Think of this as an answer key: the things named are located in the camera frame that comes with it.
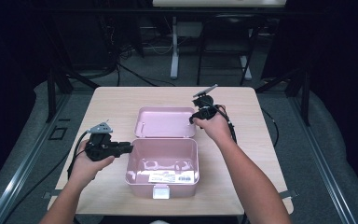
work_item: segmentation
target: pink plastic box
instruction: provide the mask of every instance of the pink plastic box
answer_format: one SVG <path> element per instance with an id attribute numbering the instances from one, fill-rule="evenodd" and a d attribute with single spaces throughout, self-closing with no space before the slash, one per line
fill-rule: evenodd
<path id="1" fill-rule="evenodd" d="M 129 156 L 126 181 L 134 195 L 191 197 L 200 179 L 196 126 L 190 107 L 143 107 L 135 126 L 138 139 Z"/>

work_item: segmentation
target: table top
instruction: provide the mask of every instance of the table top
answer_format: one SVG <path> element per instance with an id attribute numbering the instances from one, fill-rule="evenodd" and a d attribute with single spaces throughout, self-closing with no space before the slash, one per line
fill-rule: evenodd
<path id="1" fill-rule="evenodd" d="M 154 7 L 284 7 L 286 0 L 153 0 Z"/>
<path id="2" fill-rule="evenodd" d="M 101 87 L 96 89 L 77 139 L 87 129 L 107 121 L 114 129 L 112 141 L 136 139 L 134 127 L 144 106 L 192 107 L 192 96 L 204 87 Z M 286 191 L 282 170 L 269 137 L 260 105 L 251 88 L 217 87 L 209 93 L 214 103 L 225 105 L 235 125 L 239 146 L 265 172 L 279 192 Z M 200 181 L 193 197 L 155 200 L 136 197 L 126 183 L 128 154 L 121 155 L 99 172 L 83 190 L 78 214 L 122 216 L 224 216 L 243 215 L 243 208 L 232 185 L 220 150 L 205 131 L 197 128 L 193 137 L 199 147 Z M 67 182 L 70 153 L 56 189 Z M 52 205 L 56 196 L 50 200 Z M 288 213 L 293 212 L 290 199 L 283 200 Z"/>

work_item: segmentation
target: label inside box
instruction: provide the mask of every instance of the label inside box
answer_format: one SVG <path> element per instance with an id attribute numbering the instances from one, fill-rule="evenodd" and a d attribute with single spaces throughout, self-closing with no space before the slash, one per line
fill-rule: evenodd
<path id="1" fill-rule="evenodd" d="M 177 174 L 175 171 L 152 171 L 149 182 L 171 184 L 194 184 L 194 171 L 183 171 Z"/>

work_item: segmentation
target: black curtain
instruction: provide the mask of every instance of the black curtain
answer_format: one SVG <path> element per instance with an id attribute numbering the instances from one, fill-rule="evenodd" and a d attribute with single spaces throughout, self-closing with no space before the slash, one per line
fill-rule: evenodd
<path id="1" fill-rule="evenodd" d="M 290 9 L 337 12 L 334 22 L 318 33 L 324 20 L 282 20 L 266 61 L 262 77 L 280 77 L 297 68 L 309 56 L 314 40 L 322 35 L 325 43 L 317 50 L 310 71 L 310 89 L 315 92 L 335 119 L 346 144 L 347 161 L 358 175 L 358 1 L 339 4 L 288 0 Z"/>
<path id="2" fill-rule="evenodd" d="M 47 67 L 15 1 L 0 1 L 0 170 L 34 106 L 34 87 Z"/>

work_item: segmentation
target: human hand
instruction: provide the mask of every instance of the human hand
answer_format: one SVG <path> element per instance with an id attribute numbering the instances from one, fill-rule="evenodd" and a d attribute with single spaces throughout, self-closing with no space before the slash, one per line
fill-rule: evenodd
<path id="1" fill-rule="evenodd" d="M 226 114 L 226 108 L 223 105 L 219 106 L 219 110 Z M 227 120 L 217 112 L 211 119 L 197 119 L 193 118 L 193 122 L 200 126 L 215 142 L 217 140 L 231 139 L 231 132 L 227 125 Z"/>
<path id="2" fill-rule="evenodd" d="M 84 151 L 88 141 L 89 140 L 84 140 L 81 142 L 77 152 L 79 154 L 76 157 L 74 168 L 69 177 L 69 182 L 75 183 L 82 189 L 95 178 L 99 171 L 111 164 L 115 159 L 115 157 L 110 156 L 101 161 L 92 161 Z"/>

